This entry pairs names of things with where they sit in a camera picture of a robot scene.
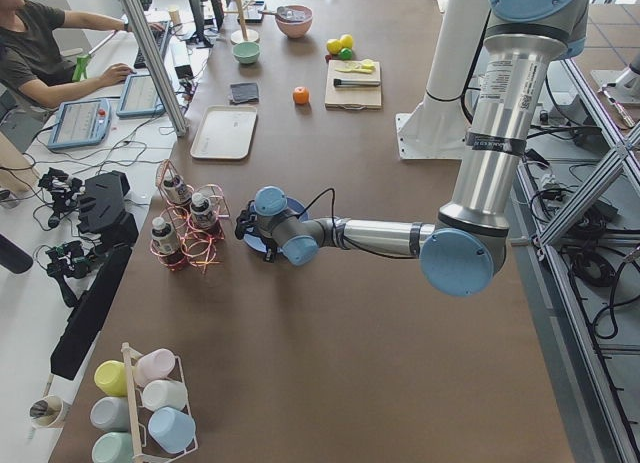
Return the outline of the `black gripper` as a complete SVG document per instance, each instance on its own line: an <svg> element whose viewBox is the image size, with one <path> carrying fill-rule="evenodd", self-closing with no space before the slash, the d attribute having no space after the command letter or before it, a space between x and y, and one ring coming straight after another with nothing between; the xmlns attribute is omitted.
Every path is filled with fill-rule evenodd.
<svg viewBox="0 0 640 463"><path fill-rule="evenodd" d="M235 220L234 235L238 240L243 240L246 235L259 236L256 229L258 213L255 209L255 203L250 200L246 207L242 209Z"/></svg>

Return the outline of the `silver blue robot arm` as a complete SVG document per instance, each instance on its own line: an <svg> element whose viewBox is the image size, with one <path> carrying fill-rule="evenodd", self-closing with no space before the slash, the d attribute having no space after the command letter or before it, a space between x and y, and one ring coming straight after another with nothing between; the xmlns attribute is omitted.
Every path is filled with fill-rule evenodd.
<svg viewBox="0 0 640 463"><path fill-rule="evenodd" d="M486 2L485 78L452 198L435 224L335 216L303 221L280 188L267 186L238 216L236 238L252 234L265 245L266 260L282 253L296 266L329 246L416 258L443 293L465 297L484 290L506 258L504 208L548 66L582 51L588 15L588 0Z"/></svg>

